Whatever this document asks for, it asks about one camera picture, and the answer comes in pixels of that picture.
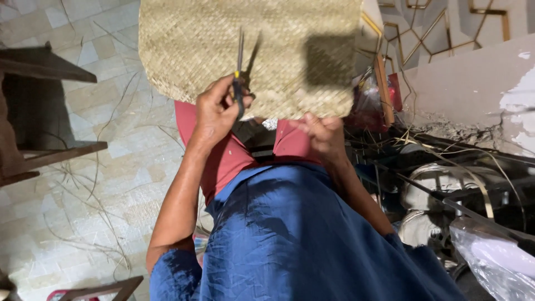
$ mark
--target person's left hand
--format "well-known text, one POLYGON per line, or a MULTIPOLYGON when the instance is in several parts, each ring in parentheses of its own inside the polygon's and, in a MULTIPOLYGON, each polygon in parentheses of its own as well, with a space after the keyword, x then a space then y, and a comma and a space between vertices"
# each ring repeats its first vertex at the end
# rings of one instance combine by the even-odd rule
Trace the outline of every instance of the person's left hand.
MULTIPOLYGON (((238 117, 238 104, 233 103, 230 95, 233 79, 232 74, 222 77, 197 97, 197 124, 193 136, 202 144, 214 147, 228 134, 238 117)), ((252 102, 251 96, 243 97, 245 108, 252 102)))

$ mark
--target blue cloth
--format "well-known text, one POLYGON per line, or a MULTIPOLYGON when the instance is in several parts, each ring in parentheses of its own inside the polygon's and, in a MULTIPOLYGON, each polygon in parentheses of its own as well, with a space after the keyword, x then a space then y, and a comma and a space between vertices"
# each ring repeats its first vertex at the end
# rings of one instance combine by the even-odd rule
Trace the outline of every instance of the blue cloth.
POLYGON ((428 247, 381 236, 321 167, 242 171, 207 211, 204 269, 194 254, 168 251, 152 271, 152 301, 465 300, 428 247))

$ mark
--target hand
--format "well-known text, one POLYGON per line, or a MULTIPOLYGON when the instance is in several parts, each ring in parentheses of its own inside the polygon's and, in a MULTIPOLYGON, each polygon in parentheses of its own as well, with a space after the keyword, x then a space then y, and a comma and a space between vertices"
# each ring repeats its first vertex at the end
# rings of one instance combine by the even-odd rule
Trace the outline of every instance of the hand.
MULTIPOLYGON (((233 103, 230 92, 234 75, 222 77, 211 83, 206 91, 197 97, 197 124, 193 137, 203 145, 214 147, 220 142, 236 121, 239 108, 233 103)), ((248 108, 253 102, 251 96, 243 97, 248 108)))
POLYGON ((310 137, 310 146, 319 153, 324 164, 339 165, 348 158, 343 137, 343 122, 338 117, 320 119, 316 115, 306 112, 304 121, 290 121, 310 137))

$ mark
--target gold geometric pattern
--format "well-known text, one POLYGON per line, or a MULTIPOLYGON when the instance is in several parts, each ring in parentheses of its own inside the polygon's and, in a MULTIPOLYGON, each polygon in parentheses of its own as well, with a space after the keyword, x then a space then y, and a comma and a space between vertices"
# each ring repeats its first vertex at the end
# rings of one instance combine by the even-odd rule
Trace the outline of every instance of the gold geometric pattern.
MULTIPOLYGON (((393 3, 393 1, 394 0, 391 0, 391 2, 379 3, 379 6, 382 6, 382 7, 395 7, 395 3, 393 3)), ((492 9, 491 7, 492 7, 492 4, 493 4, 494 0, 490 0, 488 5, 487 5, 487 7, 475 7, 473 0, 468 0, 469 12, 471 14, 482 14, 483 15, 483 18, 481 19, 481 22, 479 23, 479 26, 477 28, 476 34, 475 34, 474 38, 471 41, 468 41, 468 42, 465 42, 465 43, 462 43, 462 44, 459 44, 459 45, 455 45, 455 46, 452 45, 452 38, 451 38, 451 34, 450 34, 449 16, 448 16, 448 9, 447 8, 444 8, 442 11, 440 11, 440 13, 434 19, 434 21, 433 21, 432 25, 429 27, 429 29, 420 37, 416 33, 416 31, 414 30, 414 20, 416 19, 416 11, 417 10, 425 10, 429 6, 431 1, 433 1, 433 0, 426 0, 425 4, 419 4, 418 0, 414 0, 414 1, 404 0, 404 4, 406 5, 406 7, 408 9, 412 9, 414 12, 413 12, 413 16, 412 16, 412 22, 411 22, 411 24, 409 24, 410 28, 405 30, 405 31, 403 31, 403 32, 400 32, 398 24, 392 23, 392 22, 384 22, 385 27, 387 27, 387 26, 388 27, 393 27, 394 30, 395 30, 396 35, 394 37, 391 37, 390 39, 386 39, 386 37, 385 37, 385 39, 389 43, 394 41, 394 40, 397 40, 397 42, 398 42, 398 45, 397 45, 398 58, 399 58, 399 61, 402 64, 402 66, 404 66, 407 63, 407 61, 414 55, 414 53, 416 52, 416 50, 420 46, 422 46, 422 48, 429 54, 428 63, 431 62, 431 59, 432 59, 432 57, 434 55, 441 54, 441 53, 447 51, 449 56, 451 56, 451 55, 454 55, 454 50, 456 48, 459 48, 461 46, 464 46, 464 45, 467 45, 467 44, 470 44, 470 43, 474 43, 476 47, 481 48, 482 46, 478 42, 478 37, 479 37, 479 34, 480 34, 481 29, 483 27, 483 24, 484 24, 487 16, 489 16, 489 15, 501 16, 501 28, 502 28, 503 41, 507 41, 507 40, 510 39, 508 13, 505 10, 492 9), (429 32, 431 32, 431 30, 438 24, 440 18, 442 18, 442 17, 444 17, 444 19, 445 19, 445 31, 446 31, 446 39, 447 39, 447 41, 446 41, 447 42, 447 49, 441 50, 441 51, 437 51, 437 52, 432 52, 425 45, 424 41, 425 41, 426 37, 429 35, 429 32), (416 45, 411 49, 411 51, 408 54, 404 54, 403 53, 403 49, 402 49, 402 44, 401 44, 401 36, 404 33, 409 32, 409 31, 414 33, 414 36, 417 38, 418 41, 417 41, 416 45)), ((386 58, 391 61, 392 71, 395 71, 394 67, 393 67, 392 59, 389 58, 388 56, 386 56, 386 58)))

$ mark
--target person's right hand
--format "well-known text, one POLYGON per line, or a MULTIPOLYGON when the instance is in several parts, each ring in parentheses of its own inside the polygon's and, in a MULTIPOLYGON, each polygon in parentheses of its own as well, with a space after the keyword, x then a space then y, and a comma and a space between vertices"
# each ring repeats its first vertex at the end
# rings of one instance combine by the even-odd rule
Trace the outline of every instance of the person's right hand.
POLYGON ((310 146, 319 153, 323 164, 345 163, 348 158, 344 146, 343 122, 338 117, 318 118, 306 112, 302 121, 291 121, 310 137, 310 146))

